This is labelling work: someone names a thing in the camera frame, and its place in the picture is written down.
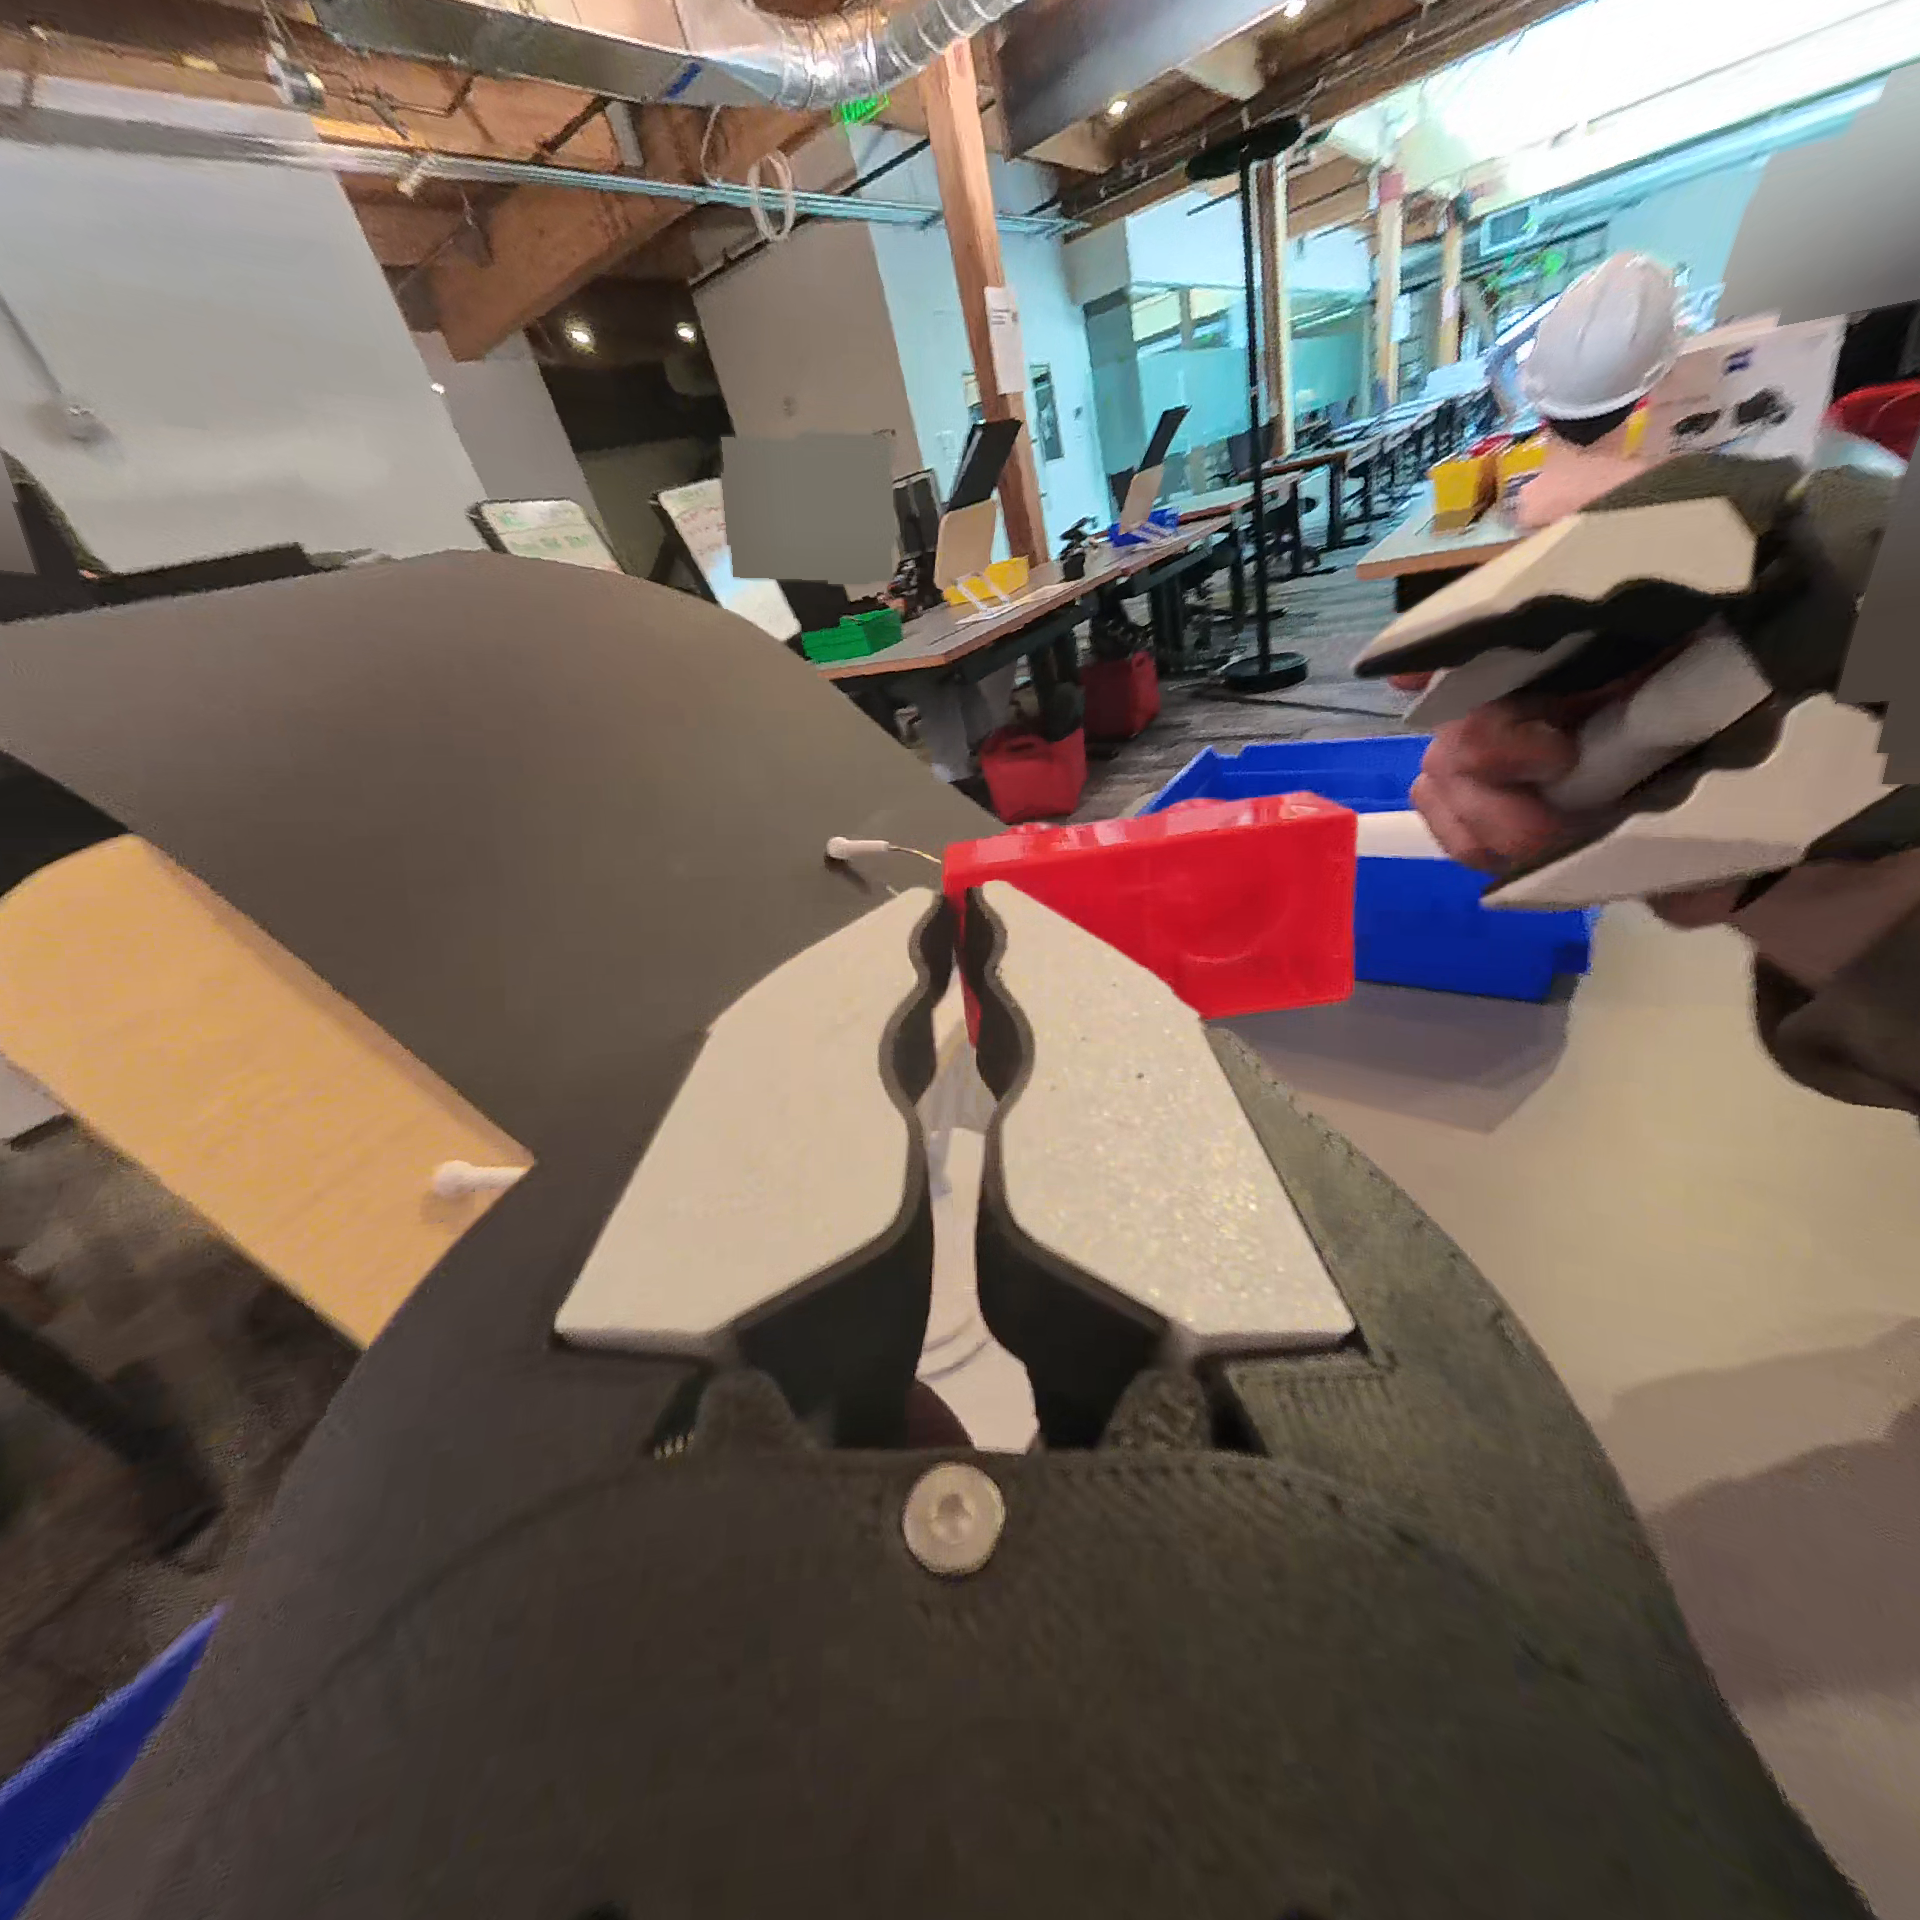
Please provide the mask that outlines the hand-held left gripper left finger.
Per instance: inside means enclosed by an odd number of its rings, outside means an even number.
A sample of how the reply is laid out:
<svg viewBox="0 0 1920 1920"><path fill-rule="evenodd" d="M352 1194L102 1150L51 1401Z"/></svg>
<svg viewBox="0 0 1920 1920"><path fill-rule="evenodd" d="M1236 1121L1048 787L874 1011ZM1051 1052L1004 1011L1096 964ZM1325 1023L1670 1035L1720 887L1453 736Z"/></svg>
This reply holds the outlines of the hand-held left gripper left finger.
<svg viewBox="0 0 1920 1920"><path fill-rule="evenodd" d="M947 904L916 887L715 1020L555 1313L555 1343L754 1370L829 1442L899 1442L938 1231L917 1104Z"/></svg>

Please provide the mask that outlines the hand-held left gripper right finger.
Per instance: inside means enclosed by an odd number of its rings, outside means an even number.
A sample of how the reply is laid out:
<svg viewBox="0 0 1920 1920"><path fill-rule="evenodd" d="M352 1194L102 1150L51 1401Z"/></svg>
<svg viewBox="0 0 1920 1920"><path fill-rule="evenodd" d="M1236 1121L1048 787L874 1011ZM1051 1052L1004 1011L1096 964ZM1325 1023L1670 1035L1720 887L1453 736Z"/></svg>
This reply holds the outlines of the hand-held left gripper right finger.
<svg viewBox="0 0 1920 1920"><path fill-rule="evenodd" d="M1093 1448L1150 1374L1204 1393L1358 1325L1209 1029L1140 962L1004 880L966 895L991 1095L976 1301L1041 1448Z"/></svg>

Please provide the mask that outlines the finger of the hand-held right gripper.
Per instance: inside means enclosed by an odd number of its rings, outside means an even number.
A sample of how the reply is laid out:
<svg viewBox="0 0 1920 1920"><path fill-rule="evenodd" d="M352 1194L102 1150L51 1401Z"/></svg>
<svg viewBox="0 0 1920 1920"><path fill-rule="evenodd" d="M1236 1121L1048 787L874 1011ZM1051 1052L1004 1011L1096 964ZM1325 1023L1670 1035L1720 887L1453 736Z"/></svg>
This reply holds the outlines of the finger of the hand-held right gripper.
<svg viewBox="0 0 1920 1920"><path fill-rule="evenodd" d="M1776 523L1774 495L1594 501L1400 613L1353 676L1414 685L1431 729L1579 726L1635 701L1741 717L1774 696L1732 619Z"/></svg>
<svg viewBox="0 0 1920 1920"><path fill-rule="evenodd" d="M1566 833L1489 884L1496 911L1571 911L1709 891L1800 864L1897 792L1883 714L1781 691L1724 627L1594 708L1547 804Z"/></svg>

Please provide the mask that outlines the red plastic block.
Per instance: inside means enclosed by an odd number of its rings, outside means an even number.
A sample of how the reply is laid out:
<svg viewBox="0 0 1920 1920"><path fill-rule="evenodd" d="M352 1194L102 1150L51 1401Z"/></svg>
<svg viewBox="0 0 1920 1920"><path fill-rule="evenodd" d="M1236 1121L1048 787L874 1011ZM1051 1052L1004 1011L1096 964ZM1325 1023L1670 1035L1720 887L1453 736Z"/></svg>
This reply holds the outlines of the red plastic block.
<svg viewBox="0 0 1920 1920"><path fill-rule="evenodd" d="M1356 883L1358 816L1308 792L1025 825L941 857L947 901L1005 884L1212 1020L1349 998Z"/></svg>

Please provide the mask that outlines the person's right hand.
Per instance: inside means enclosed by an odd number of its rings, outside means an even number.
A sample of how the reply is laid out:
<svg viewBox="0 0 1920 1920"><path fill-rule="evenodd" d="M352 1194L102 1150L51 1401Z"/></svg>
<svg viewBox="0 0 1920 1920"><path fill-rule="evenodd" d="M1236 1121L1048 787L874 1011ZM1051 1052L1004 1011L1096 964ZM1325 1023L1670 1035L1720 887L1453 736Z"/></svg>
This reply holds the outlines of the person's right hand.
<svg viewBox="0 0 1920 1920"><path fill-rule="evenodd" d="M1524 694L1478 707L1437 729L1410 789L1412 810L1453 862L1503 876L1524 868L1582 819L1553 802L1578 761L1596 692Z"/></svg>

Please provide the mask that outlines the white hard hat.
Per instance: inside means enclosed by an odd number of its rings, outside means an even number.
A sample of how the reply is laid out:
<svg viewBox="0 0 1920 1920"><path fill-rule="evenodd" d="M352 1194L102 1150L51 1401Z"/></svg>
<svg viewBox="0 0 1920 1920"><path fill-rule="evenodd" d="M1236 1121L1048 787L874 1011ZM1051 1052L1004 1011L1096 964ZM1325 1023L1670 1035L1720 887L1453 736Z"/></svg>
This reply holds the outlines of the white hard hat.
<svg viewBox="0 0 1920 1920"><path fill-rule="evenodd" d="M1553 426L1620 417L1662 382L1678 340L1671 270L1616 252L1556 298L1524 359L1521 392Z"/></svg>

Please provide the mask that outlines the blue plastic bin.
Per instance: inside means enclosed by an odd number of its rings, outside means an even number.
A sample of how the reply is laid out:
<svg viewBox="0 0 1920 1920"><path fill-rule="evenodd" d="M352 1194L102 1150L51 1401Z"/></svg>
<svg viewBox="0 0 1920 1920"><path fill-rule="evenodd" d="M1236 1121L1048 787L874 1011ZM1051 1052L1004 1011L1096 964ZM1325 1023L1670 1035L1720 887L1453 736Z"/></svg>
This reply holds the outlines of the blue plastic bin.
<svg viewBox="0 0 1920 1920"><path fill-rule="evenodd" d="M1177 804L1310 795L1358 819L1353 972L1359 985L1545 1002L1592 964L1596 908L1487 908L1489 879L1434 853L1389 850L1385 819L1410 812L1423 734L1204 746L1137 814Z"/></svg>

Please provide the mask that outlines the red bucket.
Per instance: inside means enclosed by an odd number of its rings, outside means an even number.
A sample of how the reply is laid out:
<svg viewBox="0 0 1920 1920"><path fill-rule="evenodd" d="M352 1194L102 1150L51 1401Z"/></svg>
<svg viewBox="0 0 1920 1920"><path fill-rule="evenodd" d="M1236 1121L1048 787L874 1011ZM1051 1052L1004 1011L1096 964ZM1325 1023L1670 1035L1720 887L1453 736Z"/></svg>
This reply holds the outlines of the red bucket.
<svg viewBox="0 0 1920 1920"><path fill-rule="evenodd" d="M1090 778L1084 729L1050 736L1040 729L1001 726L974 757L988 804L1010 829L1061 822L1084 801Z"/></svg>
<svg viewBox="0 0 1920 1920"><path fill-rule="evenodd" d="M1156 650L1093 653L1078 671L1081 730L1090 748L1117 748L1144 734L1162 713Z"/></svg>

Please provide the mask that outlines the black backdrop board stand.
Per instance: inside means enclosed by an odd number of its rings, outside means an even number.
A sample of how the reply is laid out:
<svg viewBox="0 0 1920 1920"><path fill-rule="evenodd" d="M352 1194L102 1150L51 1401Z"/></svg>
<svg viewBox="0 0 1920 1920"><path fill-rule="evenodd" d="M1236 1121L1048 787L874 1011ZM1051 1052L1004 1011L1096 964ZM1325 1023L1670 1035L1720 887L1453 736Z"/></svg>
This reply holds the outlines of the black backdrop board stand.
<svg viewBox="0 0 1920 1920"><path fill-rule="evenodd" d="M6 750L285 948L534 1169L412 1284L86 1833L492 1839L994 1783L899 1442L555 1319L710 1025L976 810L713 606L448 552L13 627Z"/></svg>

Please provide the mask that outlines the long wooden workbench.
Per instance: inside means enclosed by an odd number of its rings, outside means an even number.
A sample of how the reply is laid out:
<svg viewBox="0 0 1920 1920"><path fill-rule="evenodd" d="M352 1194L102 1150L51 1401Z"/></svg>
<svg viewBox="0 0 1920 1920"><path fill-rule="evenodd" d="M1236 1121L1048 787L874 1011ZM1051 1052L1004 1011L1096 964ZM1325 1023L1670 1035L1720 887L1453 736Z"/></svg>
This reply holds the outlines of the long wooden workbench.
<svg viewBox="0 0 1920 1920"><path fill-rule="evenodd" d="M1175 655L1185 641L1188 585L1237 564L1236 516L1236 507L1214 509L1181 518L1158 541L1122 549L1098 542L1078 581L1048 560L1017 597L917 615L896 645L813 671L861 710L882 703L912 708L932 772L947 784L963 783L978 772L978 742L1001 723L1013 668L1041 661L1055 678L1068 678L1066 645L1104 602L1144 600L1153 649Z"/></svg>

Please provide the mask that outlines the whiteboard easel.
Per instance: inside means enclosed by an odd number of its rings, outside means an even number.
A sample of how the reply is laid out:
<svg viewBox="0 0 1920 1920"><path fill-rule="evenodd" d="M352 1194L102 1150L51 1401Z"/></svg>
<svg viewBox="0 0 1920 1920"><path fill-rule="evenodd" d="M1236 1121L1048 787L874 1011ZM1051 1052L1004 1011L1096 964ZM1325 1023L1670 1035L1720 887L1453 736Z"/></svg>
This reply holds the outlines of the whiteboard easel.
<svg viewBox="0 0 1920 1920"><path fill-rule="evenodd" d="M653 509L664 528L661 549L683 562L711 606L747 621L778 645L800 638L800 621L781 587L735 573L719 479L661 488Z"/></svg>
<svg viewBox="0 0 1920 1920"><path fill-rule="evenodd" d="M594 518L571 498L482 498L468 518L493 555L623 573Z"/></svg>

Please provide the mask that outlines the silver ceiling duct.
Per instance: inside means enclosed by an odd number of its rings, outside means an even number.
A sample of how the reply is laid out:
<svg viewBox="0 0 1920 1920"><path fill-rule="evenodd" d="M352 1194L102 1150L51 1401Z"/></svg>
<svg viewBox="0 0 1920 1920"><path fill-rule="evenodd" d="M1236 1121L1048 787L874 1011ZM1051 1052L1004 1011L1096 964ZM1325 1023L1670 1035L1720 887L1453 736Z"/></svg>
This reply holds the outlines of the silver ceiling duct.
<svg viewBox="0 0 1920 1920"><path fill-rule="evenodd" d="M366 54L629 105L818 115L890 94L1011 3L858 5L785 16L747 3L311 3Z"/></svg>

